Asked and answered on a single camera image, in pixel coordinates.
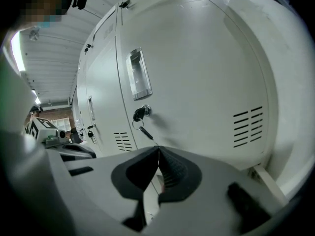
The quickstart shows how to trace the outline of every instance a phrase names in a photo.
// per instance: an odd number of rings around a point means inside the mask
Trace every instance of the door handle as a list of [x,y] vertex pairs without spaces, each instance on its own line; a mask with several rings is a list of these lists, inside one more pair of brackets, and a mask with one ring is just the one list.
[[92,95],[89,96],[89,109],[90,109],[90,112],[91,112],[92,120],[95,120],[93,103],[92,103]]

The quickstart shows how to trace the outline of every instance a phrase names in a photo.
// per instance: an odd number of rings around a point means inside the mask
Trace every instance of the recessed handle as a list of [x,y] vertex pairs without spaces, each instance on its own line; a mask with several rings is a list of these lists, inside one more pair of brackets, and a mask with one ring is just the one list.
[[89,96],[89,109],[91,112],[92,120],[95,120],[94,110],[93,110],[93,103],[92,103],[92,95]]
[[133,100],[152,94],[149,75],[141,48],[135,49],[127,55],[126,65]]

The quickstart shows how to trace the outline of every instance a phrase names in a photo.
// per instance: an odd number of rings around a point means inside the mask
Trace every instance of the key ring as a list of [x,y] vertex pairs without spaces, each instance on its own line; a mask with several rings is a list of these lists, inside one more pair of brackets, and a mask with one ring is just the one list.
[[140,130],[140,128],[135,128],[134,126],[133,126],[133,123],[134,123],[134,120],[132,121],[132,127],[135,129],[135,130]]

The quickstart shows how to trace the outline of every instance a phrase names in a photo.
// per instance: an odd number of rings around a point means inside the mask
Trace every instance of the person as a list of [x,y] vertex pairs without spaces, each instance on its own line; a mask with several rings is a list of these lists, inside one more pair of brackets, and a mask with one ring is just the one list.
[[24,130],[27,134],[30,132],[30,125],[32,123],[33,118],[39,117],[39,113],[42,112],[43,109],[40,106],[33,106],[30,110],[30,121],[25,125]]

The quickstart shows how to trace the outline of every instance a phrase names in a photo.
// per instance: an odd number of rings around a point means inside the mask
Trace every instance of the metal locker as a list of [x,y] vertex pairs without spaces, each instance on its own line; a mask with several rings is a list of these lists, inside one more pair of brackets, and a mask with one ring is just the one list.
[[[164,0],[129,19],[117,38],[130,123],[134,111],[147,104],[152,114],[144,118],[145,128],[160,145],[213,157],[239,169],[261,161],[268,128],[264,78],[250,44],[224,12],[209,0]],[[139,48],[152,94],[134,100],[128,64],[130,53]],[[251,111],[256,108],[255,114],[263,113],[258,118],[263,128],[259,139],[252,141]],[[154,145],[141,132],[133,133],[139,148]]]
[[89,126],[93,126],[93,122],[90,118],[90,114],[89,114],[89,109],[88,109],[88,99],[87,99],[87,93],[86,93],[86,82],[85,82],[85,76],[83,77],[83,79],[81,80],[81,82],[78,84],[77,86],[77,90],[78,90],[78,106],[79,106],[79,110],[80,110],[80,115],[81,115],[81,119],[82,119],[82,123],[83,123],[83,130],[85,132],[85,137],[86,140],[88,142],[88,146],[91,147],[91,149],[94,150],[94,152],[96,153],[97,157],[102,157],[104,156],[99,148],[98,145],[98,137],[96,136],[96,132],[95,132],[95,127],[93,127],[91,129],[91,131],[93,132],[94,136],[93,137],[88,137],[88,127]]
[[89,111],[106,156],[136,149],[120,88],[116,37],[112,38],[87,70]]

